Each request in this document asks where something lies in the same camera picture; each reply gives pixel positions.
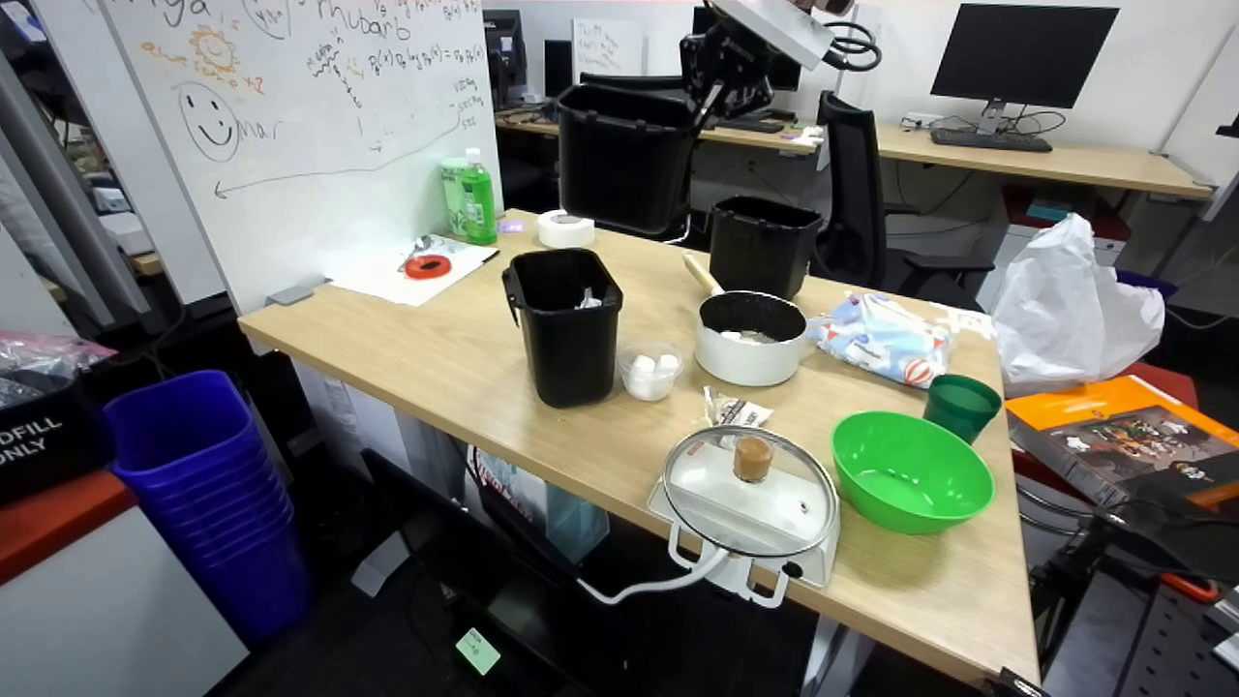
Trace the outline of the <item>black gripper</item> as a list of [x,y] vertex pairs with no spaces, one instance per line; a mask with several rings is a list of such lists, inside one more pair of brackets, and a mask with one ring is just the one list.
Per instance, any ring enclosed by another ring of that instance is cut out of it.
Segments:
[[737,19],[711,15],[676,44],[694,115],[733,118],[769,103],[768,46]]

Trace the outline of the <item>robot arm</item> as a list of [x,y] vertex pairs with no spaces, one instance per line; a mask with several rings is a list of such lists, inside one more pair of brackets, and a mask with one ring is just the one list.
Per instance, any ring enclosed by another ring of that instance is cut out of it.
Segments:
[[707,0],[711,24],[680,44],[694,118],[761,109],[769,102],[769,50],[801,68],[875,68],[883,60],[880,38],[849,19],[849,9],[853,0]]

